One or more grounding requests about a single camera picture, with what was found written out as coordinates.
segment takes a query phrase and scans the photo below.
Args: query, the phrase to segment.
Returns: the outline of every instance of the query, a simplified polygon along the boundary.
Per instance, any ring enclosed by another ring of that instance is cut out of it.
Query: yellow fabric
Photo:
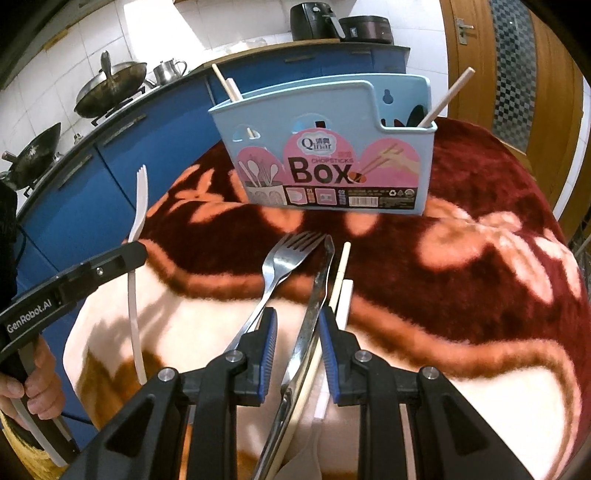
[[[66,467],[56,466],[45,450],[37,450],[24,443],[7,425],[6,418],[1,411],[0,420],[8,443],[35,480],[57,480],[61,477]]]

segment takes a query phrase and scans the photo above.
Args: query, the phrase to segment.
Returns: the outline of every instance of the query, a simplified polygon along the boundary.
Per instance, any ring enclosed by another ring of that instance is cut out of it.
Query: human hand
[[[24,385],[0,373],[0,410],[27,430],[27,426],[12,406],[12,398],[22,398],[26,393],[29,397],[27,410],[41,420],[54,419],[66,405],[66,396],[61,389],[60,377],[56,373],[56,357],[42,337],[35,343],[35,366],[36,369]]]

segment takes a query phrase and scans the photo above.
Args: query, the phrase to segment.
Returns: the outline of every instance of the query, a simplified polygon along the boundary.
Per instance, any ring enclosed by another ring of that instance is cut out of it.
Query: metal bolt
[[[174,376],[175,373],[172,368],[163,368],[160,372],[158,372],[158,378],[163,382],[168,382],[172,380]]]
[[[228,360],[231,364],[235,364],[236,362],[242,360],[243,356],[244,353],[242,353],[240,350],[230,350],[228,353],[226,353],[226,360]]]
[[[439,370],[435,367],[425,367],[422,372],[423,376],[428,380],[435,380],[439,377]]]
[[[355,352],[355,359],[359,362],[369,362],[372,357],[373,355],[371,352],[368,352],[367,350],[357,350]]]

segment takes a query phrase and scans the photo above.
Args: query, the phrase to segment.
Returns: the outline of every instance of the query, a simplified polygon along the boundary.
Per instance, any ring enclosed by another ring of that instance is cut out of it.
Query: frying pan
[[[100,73],[82,87],[74,111],[84,118],[98,118],[138,91],[146,78],[146,63],[126,61],[111,66],[108,51],[100,55]]]
[[[13,190],[31,187],[51,167],[60,132],[61,123],[57,123],[36,136],[12,162],[8,171],[0,173],[0,181]]]

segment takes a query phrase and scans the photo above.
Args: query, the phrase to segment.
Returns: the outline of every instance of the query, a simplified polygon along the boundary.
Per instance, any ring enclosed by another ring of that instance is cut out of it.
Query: blanket
[[[337,255],[352,243],[348,330],[361,347],[396,367],[442,370],[536,480],[556,478],[591,420],[591,319],[577,264],[535,181],[505,147],[480,127],[437,124],[422,216],[253,205],[223,144],[198,159],[149,210],[141,235],[148,375],[204,367],[260,298],[274,244],[286,232],[329,233]],[[316,253],[270,302],[279,318],[271,388],[262,407],[239,407],[240,479],[277,410]],[[98,428],[139,389],[125,277],[86,300],[63,360]],[[285,461],[307,439],[319,389],[317,381]],[[358,415],[330,405],[319,443],[324,479],[356,477]]]

